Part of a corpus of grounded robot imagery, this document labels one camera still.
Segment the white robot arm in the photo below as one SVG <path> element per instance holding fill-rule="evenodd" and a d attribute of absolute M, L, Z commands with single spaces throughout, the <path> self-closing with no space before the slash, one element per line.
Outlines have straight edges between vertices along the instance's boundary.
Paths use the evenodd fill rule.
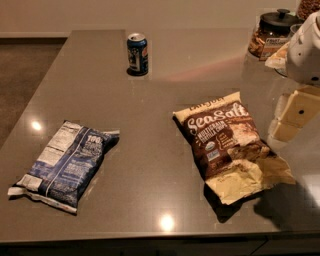
<path fill-rule="evenodd" d="M 320 112 L 320 11 L 312 13 L 289 41 L 286 75 L 299 84 L 279 97 L 269 136 L 292 140 Z"/>

